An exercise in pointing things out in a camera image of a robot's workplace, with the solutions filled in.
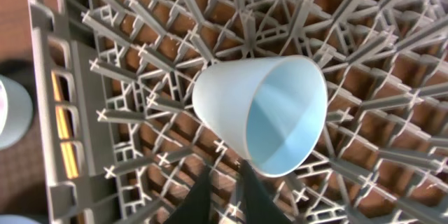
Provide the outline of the large blue plate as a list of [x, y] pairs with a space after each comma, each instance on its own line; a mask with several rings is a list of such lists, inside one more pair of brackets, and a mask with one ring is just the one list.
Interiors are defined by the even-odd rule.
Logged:
[[0, 224], [40, 224], [38, 221], [25, 216], [0, 215]]

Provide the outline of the light blue cup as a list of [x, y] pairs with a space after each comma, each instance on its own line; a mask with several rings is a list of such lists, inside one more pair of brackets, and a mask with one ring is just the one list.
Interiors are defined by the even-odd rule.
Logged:
[[314, 149], [326, 121], [328, 91], [308, 57], [241, 59], [204, 70], [192, 104], [199, 119], [258, 173], [280, 177]]

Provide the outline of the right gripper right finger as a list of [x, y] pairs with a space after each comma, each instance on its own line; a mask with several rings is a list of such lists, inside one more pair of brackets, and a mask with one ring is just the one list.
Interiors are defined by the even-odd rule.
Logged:
[[264, 185], [248, 161], [240, 166], [246, 205], [247, 224], [291, 224], [291, 221], [270, 199]]

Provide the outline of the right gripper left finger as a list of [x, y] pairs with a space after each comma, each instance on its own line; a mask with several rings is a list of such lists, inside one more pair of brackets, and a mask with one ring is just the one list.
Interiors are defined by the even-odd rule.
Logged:
[[164, 224], [208, 224], [211, 208], [211, 169], [205, 167], [183, 202]]

